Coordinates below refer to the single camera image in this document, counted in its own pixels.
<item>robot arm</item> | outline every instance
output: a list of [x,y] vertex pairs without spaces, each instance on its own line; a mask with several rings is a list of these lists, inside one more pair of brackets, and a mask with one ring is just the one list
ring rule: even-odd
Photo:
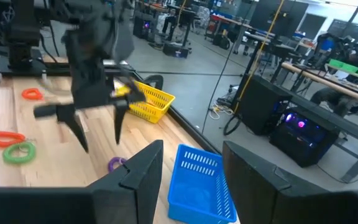
[[145,96],[135,86],[124,69],[123,79],[131,92],[113,97],[112,76],[106,76],[103,59],[111,58],[118,65],[127,59],[134,49],[126,19],[126,0],[117,0],[110,6],[102,0],[49,0],[54,20],[70,24],[62,41],[65,43],[70,73],[73,103],[69,105],[43,105],[34,109],[36,118],[56,115],[77,136],[88,152],[86,138],[75,115],[79,109],[114,105],[116,142],[119,143],[122,121],[129,104],[145,101]]

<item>plastic ring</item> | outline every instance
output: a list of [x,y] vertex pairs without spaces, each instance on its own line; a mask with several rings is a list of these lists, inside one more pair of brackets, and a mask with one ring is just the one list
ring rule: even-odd
[[[20,150],[20,148],[28,149],[27,155],[23,157],[13,157],[12,153],[16,150]],[[35,157],[35,146],[31,142],[14,144],[4,150],[2,157],[5,162],[10,164],[24,164],[30,162]]]
[[9,147],[13,144],[17,144],[25,141],[25,136],[19,133],[12,133],[9,131],[0,131],[0,137],[13,138],[10,141],[0,141],[0,147]]
[[44,98],[37,88],[23,90],[22,96],[27,100],[42,100]]
[[125,163],[127,160],[121,157],[113,157],[109,164],[108,164],[108,170],[109,172],[112,172],[114,170],[114,165],[115,163],[119,163],[119,165],[123,165],[123,163]]

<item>window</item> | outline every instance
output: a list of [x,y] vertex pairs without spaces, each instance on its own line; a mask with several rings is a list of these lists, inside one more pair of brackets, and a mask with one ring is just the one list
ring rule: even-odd
[[[342,34],[342,31],[345,29],[346,24],[347,24],[346,21],[340,21],[339,19],[334,19],[333,23],[328,29],[328,32],[339,36]],[[356,41],[358,41],[358,24],[352,23],[342,37],[345,37],[347,35],[351,36]]]

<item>computer tower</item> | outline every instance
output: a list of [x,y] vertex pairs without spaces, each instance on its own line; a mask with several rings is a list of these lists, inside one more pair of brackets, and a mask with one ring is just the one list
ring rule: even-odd
[[252,77],[239,103],[238,113],[254,134],[268,135],[276,127],[291,98],[281,87],[262,77]]
[[149,31],[150,30],[150,21],[144,19],[142,15],[135,15],[134,16],[134,30],[133,35],[141,38],[141,39],[148,39],[149,38]]
[[308,167],[324,156],[340,130],[313,110],[288,109],[270,135],[270,143],[291,157],[300,167]]

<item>lab floor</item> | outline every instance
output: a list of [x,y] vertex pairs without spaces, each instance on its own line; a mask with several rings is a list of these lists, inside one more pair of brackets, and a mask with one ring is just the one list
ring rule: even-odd
[[[63,54],[65,50],[64,46],[60,44],[60,37],[63,34],[64,27],[60,24],[53,25],[58,40],[59,51]],[[229,51],[213,46],[210,41],[204,40],[203,33],[200,35],[190,33],[189,40],[191,42],[192,53],[187,59],[182,59],[168,57],[163,52],[150,47],[145,40],[134,37],[135,52],[131,55],[128,62],[143,77],[163,72],[161,73],[164,77],[163,90],[176,96],[173,106],[194,127],[202,131],[209,101]],[[53,48],[51,46],[51,38],[47,38],[47,48],[52,53]],[[244,73],[248,61],[249,56],[243,56],[241,53],[239,55],[231,55],[213,96],[213,101],[225,95],[229,85],[238,85],[241,80],[239,75]],[[270,72],[265,72],[264,77],[268,77]],[[285,86],[290,86],[292,82],[291,77],[289,77],[285,82]],[[305,97],[310,98],[315,91],[322,87],[318,83],[312,84]],[[248,132],[243,124],[231,135],[223,136],[223,127],[229,118],[230,116],[225,113],[221,113],[218,120],[213,120],[207,116],[203,134],[216,148],[221,149],[223,141],[230,140],[279,167],[325,189],[332,191],[358,189],[358,181],[352,184],[342,184],[329,177],[317,166],[306,169],[298,167],[284,153],[270,145],[267,138],[254,136]],[[358,116],[347,116],[346,118],[358,124]],[[349,138],[346,144],[350,145],[348,147],[358,153],[358,140]],[[333,177],[339,179],[355,161],[355,158],[333,146],[320,160],[319,166]]]

